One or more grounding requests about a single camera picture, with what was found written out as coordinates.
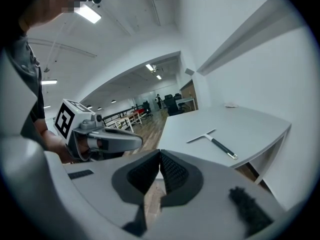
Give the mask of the white squeegee with black handle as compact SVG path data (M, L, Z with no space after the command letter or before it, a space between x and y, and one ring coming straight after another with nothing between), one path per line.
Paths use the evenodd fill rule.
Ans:
M190 144L191 142L194 142L198 139L201 139L201 138L206 138L208 139L210 142L212 142L214 145L216 145L220 150L222 150L224 153L226 153L230 158L232 158L233 160L237 160L238 159L238 156L233 152L231 151L229 148L227 148L226 146L224 146L222 143L220 143L218 140L216 140L215 138L213 138L212 136L210 136L210 133L213 133L214 131L216 131L217 129L214 128L204 134L201 134L200 136L197 136L193 139L190 139L188 140L186 143L187 144Z

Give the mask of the person's left hand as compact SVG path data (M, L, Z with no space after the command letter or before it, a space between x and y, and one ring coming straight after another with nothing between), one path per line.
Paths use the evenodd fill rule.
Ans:
M89 149L91 148L101 148L102 147L102 141L100 139L95 138L87 138L86 135L80 135L78 138L78 147L80 150L81 155L84 158L87 158L89 156Z

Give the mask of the black office chair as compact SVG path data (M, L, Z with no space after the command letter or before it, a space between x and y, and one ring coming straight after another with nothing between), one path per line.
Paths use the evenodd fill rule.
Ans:
M167 107L168 116L175 116L184 113L183 109L178 108L176 100L174 97L166 98L164 100L164 104Z
M145 101L143 102L142 106L144 109L145 118L152 117L153 114L151 113L150 104L147 101Z

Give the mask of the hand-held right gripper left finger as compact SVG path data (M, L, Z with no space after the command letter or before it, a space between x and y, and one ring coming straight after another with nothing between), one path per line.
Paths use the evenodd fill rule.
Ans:
M82 197L108 222L137 237L147 231L145 195L159 172L159 150L64 165Z

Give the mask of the wooden top white-leg table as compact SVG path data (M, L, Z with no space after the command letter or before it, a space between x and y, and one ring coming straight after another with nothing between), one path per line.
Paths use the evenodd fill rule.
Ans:
M132 133L134 133L133 125L143 124L142 118L139 112L132 112L130 114L125 115L124 117L118 118L114 121L115 127L117 129L126 130L130 129Z

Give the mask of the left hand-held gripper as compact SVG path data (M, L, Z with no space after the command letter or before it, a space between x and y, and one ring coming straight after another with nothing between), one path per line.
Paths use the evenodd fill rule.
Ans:
M78 162L101 161L122 157L125 151L136 150L143 144L143 138L130 131L105 127L102 115L82 104L63 99L55 118L54 128L64 141L70 156ZM89 149L89 156L83 157L78 137L87 136L101 140L102 147Z

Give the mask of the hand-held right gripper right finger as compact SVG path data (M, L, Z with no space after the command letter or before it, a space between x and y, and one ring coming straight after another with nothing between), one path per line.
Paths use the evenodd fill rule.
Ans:
M233 168L175 151L172 155L196 166L203 185L187 204L162 208L147 240L244 240L246 226L229 198L234 187L244 188L273 221L285 214L268 191Z

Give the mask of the white rectangular desk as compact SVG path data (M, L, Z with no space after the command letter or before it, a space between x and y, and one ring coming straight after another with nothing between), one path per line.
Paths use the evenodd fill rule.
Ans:
M193 109L196 110L197 106L195 103L195 99L193 97L188 97L188 98L181 98L181 99L177 99L175 101L176 105L179 107L180 104L182 103L187 103L187 102L192 102L193 103Z

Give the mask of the person's dark shirt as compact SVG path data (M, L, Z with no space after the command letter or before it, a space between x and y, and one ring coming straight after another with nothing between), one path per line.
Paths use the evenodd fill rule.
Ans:
M4 49L16 72L37 97L36 103L25 120L21 135L37 142L44 150L47 150L48 148L41 134L35 127L37 120L45 118L40 61L36 58L25 35L20 36L11 44L5 46Z

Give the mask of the black metal railing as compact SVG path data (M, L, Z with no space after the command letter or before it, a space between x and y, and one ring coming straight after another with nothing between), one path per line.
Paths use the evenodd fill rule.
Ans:
M137 109L137 107L132 106L129 109L121 110L121 111L113 113L111 115L107 115L102 118L102 121L103 121L104 125L106 126L109 122L112 122L116 119L123 118L125 116L128 116L130 113L135 112L136 109Z

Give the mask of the person's left forearm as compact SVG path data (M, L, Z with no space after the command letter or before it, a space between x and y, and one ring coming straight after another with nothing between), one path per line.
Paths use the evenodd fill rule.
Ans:
M63 164L73 163L75 161L70 156L64 141L59 136L48 130L45 119L37 119L34 122L34 126L41 135L48 150L56 153Z

